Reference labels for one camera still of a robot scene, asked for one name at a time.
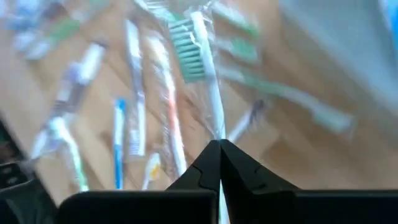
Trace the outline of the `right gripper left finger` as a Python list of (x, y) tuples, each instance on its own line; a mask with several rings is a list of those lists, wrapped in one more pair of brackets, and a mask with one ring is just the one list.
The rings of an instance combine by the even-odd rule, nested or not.
[(57, 224), (218, 224), (220, 142), (210, 141), (165, 190), (91, 191), (72, 195)]

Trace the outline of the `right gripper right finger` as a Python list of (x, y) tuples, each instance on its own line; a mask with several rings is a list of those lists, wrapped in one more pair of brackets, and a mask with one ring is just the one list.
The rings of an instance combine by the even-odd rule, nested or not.
[(305, 190), (221, 141), (232, 224), (398, 224), (398, 190)]

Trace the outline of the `blue toothbrush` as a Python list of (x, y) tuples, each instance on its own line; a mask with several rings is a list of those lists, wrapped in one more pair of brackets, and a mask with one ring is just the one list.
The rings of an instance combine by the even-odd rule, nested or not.
[(125, 123), (126, 102), (124, 98), (118, 98), (114, 105), (114, 182), (116, 189), (124, 187), (123, 180), (123, 144), (124, 144), (124, 123)]

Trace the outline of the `green toothbrush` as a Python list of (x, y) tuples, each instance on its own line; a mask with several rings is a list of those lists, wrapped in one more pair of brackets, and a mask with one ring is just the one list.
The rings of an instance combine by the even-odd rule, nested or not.
[(334, 133), (343, 133), (354, 123), (354, 116), (334, 108), (308, 93), (288, 85), (269, 82), (226, 67), (218, 69), (223, 78), (250, 86), (267, 95), (278, 96), (308, 110), (314, 122)]
[(253, 37), (259, 35), (256, 24), (247, 19), (239, 10), (220, 1), (211, 4), (211, 10), (214, 14), (229, 22), (232, 26), (247, 32)]
[(79, 30), (81, 22), (76, 19), (64, 19), (46, 33), (25, 55), (27, 60), (40, 60), (53, 50), (61, 41)]
[(215, 43), (218, 45), (219, 49), (227, 51), (236, 59), (249, 63), (256, 63), (259, 61), (259, 54), (256, 46), (244, 39), (217, 38)]
[(55, 117), (50, 120), (50, 128), (54, 132), (54, 138), (61, 142), (65, 148), (67, 165), (69, 167), (72, 180), (80, 192), (89, 191), (89, 185), (83, 168), (83, 162), (80, 156), (78, 144), (69, 131), (68, 125), (61, 117)]
[(215, 140), (224, 139), (224, 110), (216, 77), (215, 63), (201, 11), (193, 11), (186, 19), (171, 22), (169, 34), (185, 82), (204, 81), (210, 102), (210, 118)]

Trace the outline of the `orange toothbrush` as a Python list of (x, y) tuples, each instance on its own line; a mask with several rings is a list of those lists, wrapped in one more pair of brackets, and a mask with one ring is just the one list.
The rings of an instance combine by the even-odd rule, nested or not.
[(144, 172), (144, 180), (142, 184), (142, 190), (147, 190), (150, 182), (159, 178), (159, 172), (161, 170), (161, 159), (158, 152), (154, 152), (149, 156)]
[(172, 180), (177, 180), (186, 170), (184, 145), (178, 117), (176, 87), (172, 75), (168, 51), (158, 37), (149, 37), (150, 60), (160, 88), (162, 119), (164, 123), (165, 168)]

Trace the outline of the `purple toothbrush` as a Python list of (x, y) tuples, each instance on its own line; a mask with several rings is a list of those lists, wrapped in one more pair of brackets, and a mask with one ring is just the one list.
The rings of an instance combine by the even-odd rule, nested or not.
[(68, 140), (65, 131), (74, 119), (87, 87), (96, 77), (105, 52), (105, 44), (92, 42), (81, 61), (69, 64), (60, 80), (50, 116), (35, 137), (31, 158), (39, 158)]
[(238, 120), (234, 128), (228, 134), (228, 140), (231, 142), (238, 142), (239, 139), (253, 127), (260, 117), (264, 114), (266, 103), (263, 99), (256, 100), (251, 109), (247, 110)]
[(139, 29), (130, 19), (126, 19), (124, 25), (126, 58), (132, 87), (129, 153), (132, 156), (143, 157), (146, 154), (146, 98), (142, 77)]

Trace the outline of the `light grey plastic bin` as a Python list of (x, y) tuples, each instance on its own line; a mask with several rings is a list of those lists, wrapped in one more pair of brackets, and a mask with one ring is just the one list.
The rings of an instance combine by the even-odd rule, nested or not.
[(398, 110), (398, 51), (379, 0), (279, 0), (279, 9), (378, 102)]

